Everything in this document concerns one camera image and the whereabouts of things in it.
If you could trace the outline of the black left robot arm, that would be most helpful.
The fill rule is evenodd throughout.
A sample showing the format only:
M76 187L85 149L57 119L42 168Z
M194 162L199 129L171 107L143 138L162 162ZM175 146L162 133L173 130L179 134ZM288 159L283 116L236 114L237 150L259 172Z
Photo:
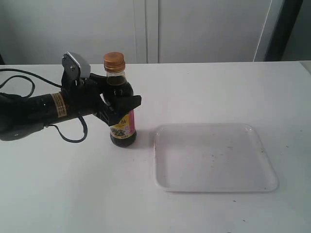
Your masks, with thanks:
M91 73L87 78L71 77L64 73L61 90L40 96L0 95L0 139L14 141L25 138L47 127L74 118L83 127L83 137L73 140L60 135L70 143L84 141L88 127L84 116L94 115L108 126L117 124L127 113L141 104L141 96L116 96L106 76Z

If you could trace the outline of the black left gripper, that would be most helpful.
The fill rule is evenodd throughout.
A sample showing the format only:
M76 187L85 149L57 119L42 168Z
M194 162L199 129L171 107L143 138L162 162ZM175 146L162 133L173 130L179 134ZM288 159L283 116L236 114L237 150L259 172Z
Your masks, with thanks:
M95 115L108 126L116 125L129 112L141 105L141 96L112 97L107 104L102 97L108 90L107 77L91 73L89 78L70 80L66 73L61 79L68 119Z

